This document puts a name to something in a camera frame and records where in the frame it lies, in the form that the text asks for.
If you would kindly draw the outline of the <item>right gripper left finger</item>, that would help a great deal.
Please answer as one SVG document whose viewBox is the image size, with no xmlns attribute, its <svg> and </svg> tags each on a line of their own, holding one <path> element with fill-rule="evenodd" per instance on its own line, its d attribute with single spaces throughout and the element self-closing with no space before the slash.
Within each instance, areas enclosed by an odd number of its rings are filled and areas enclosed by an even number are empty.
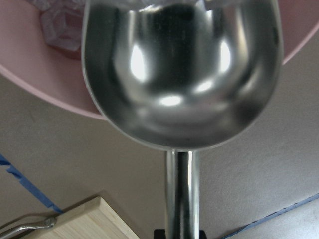
<svg viewBox="0 0 319 239">
<path fill-rule="evenodd" d="M 165 229 L 155 229 L 154 239 L 166 239 Z"/>
</svg>

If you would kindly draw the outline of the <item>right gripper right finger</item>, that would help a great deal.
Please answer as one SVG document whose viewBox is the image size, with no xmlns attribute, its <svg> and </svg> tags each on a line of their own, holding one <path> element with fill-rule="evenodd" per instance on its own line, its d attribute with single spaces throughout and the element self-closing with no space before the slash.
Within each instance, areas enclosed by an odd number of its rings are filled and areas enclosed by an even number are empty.
<svg viewBox="0 0 319 239">
<path fill-rule="evenodd" d="M 207 236 L 204 230 L 199 231 L 199 239 L 207 239 Z"/>
</svg>

